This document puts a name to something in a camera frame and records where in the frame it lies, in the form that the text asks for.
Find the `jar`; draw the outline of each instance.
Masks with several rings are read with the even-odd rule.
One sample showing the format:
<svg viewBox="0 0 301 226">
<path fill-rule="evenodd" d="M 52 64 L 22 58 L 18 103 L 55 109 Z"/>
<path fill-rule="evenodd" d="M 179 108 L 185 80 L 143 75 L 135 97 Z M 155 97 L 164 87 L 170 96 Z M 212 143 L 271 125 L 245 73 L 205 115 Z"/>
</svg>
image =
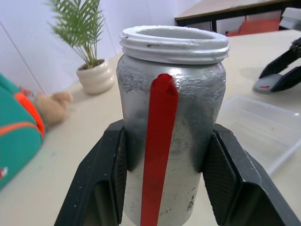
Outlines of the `jar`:
<svg viewBox="0 0 301 226">
<path fill-rule="evenodd" d="M 182 226 L 193 210 L 202 163 L 225 92 L 221 61 L 228 55 L 228 38 L 174 26 L 133 27 L 120 37 L 124 55 L 118 62 L 117 78 L 128 158 L 124 212 L 140 225 L 150 88 L 159 74 L 168 73 L 179 100 L 158 226 Z"/>
</svg>

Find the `white ceramic pot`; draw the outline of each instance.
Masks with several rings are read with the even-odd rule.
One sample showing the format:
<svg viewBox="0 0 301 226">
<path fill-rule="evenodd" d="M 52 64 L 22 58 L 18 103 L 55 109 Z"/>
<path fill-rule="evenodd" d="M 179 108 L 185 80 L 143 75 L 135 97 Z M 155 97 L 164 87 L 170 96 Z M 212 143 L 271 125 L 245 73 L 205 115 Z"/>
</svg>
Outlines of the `white ceramic pot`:
<svg viewBox="0 0 301 226">
<path fill-rule="evenodd" d="M 86 70 L 77 70 L 77 76 L 88 94 L 99 94 L 109 90 L 115 82 L 115 77 L 110 68 L 109 62 L 104 60 L 97 67 Z"/>
</svg>

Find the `table surface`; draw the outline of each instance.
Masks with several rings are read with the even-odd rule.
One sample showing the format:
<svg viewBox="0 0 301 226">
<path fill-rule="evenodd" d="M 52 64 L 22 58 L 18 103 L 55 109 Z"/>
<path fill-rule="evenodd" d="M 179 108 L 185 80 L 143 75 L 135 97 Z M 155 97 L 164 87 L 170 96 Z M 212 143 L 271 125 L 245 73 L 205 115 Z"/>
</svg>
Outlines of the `table surface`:
<svg viewBox="0 0 301 226">
<path fill-rule="evenodd" d="M 231 37 L 224 101 L 234 95 L 251 97 L 301 113 L 301 84 L 283 92 L 252 92 L 263 68 L 284 53 L 301 32 L 281 31 Z M 113 70 L 121 54 L 110 61 Z M 53 226 L 75 171 L 111 122 L 122 118 L 118 85 L 98 96 L 87 96 L 81 85 L 69 89 L 74 96 L 70 117 L 51 129 L 36 156 L 0 191 L 1 226 Z M 301 219 L 301 151 L 290 158 L 272 180 Z M 201 179 L 193 214 L 185 226 L 215 226 L 212 208 Z M 123 216 L 122 226 L 133 226 Z"/>
<path fill-rule="evenodd" d="M 285 1 L 290 0 L 202 0 L 175 19 L 183 20 Z"/>
</svg>

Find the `transparent plastic box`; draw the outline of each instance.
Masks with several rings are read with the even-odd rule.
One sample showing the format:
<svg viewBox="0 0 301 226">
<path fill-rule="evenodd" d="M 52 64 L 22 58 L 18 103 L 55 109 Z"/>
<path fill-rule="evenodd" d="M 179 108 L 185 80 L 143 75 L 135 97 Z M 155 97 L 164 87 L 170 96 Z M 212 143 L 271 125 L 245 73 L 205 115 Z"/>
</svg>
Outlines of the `transparent plastic box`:
<svg viewBox="0 0 301 226">
<path fill-rule="evenodd" d="M 269 175 L 301 147 L 298 113 L 247 97 L 226 101 L 217 123 L 230 129 Z"/>
</svg>

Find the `green bag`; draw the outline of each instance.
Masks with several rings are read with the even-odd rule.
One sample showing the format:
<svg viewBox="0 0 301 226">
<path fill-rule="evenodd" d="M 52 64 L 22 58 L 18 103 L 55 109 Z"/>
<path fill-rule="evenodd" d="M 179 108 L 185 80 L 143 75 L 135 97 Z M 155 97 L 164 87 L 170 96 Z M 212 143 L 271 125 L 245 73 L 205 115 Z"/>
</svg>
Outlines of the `green bag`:
<svg viewBox="0 0 301 226">
<path fill-rule="evenodd" d="M 35 155 L 44 128 L 30 112 L 36 111 L 19 88 L 0 73 L 0 189 Z"/>
</svg>

